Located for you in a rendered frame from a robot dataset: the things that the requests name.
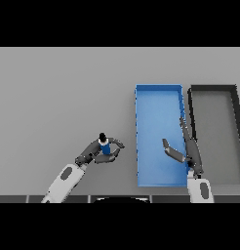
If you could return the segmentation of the blue pipe with dark end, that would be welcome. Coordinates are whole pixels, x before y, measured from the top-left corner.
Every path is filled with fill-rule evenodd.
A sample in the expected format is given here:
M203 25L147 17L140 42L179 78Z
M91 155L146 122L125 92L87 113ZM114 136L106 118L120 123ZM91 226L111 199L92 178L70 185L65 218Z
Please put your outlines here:
M100 150L102 151L103 154L106 155L110 154L110 143L105 133L100 133L99 145L100 145Z

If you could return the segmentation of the dark grey bin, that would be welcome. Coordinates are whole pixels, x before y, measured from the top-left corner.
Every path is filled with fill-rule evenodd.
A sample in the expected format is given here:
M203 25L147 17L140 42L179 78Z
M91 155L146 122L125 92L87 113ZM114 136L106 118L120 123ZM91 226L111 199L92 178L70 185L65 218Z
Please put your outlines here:
M203 177L215 186L240 185L240 102L235 84L191 85L187 91L192 136Z

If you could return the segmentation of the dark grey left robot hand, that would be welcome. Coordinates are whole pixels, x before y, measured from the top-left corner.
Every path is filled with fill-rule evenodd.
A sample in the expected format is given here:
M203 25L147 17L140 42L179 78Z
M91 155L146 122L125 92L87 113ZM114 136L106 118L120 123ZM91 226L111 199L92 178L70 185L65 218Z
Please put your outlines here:
M94 161L97 164L113 162L118 156L120 149L125 146L117 139L108 138L110 144L117 145L117 148L109 155L103 154L100 150L99 139L92 141L84 151L75 158L75 163L81 167L83 164L90 164Z

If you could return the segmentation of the blue bin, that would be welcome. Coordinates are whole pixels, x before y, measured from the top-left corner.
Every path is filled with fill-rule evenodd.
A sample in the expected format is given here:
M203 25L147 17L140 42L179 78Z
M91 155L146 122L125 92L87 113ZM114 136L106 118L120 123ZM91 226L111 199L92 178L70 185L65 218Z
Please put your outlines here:
M187 164L168 156L163 139L185 154L180 117L185 117L181 84L137 84L135 88L138 187L187 184Z

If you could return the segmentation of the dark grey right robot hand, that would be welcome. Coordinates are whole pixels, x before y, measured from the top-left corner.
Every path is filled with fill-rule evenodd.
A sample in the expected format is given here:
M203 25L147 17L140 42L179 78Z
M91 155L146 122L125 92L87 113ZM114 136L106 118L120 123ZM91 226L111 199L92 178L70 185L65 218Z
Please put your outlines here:
M200 179L204 170L199 146L195 139L189 136L187 125L182 116L180 117L180 126L185 143L185 153L172 148L168 141L163 139L162 143L165 153L180 163L186 162L188 167L193 170L193 178Z

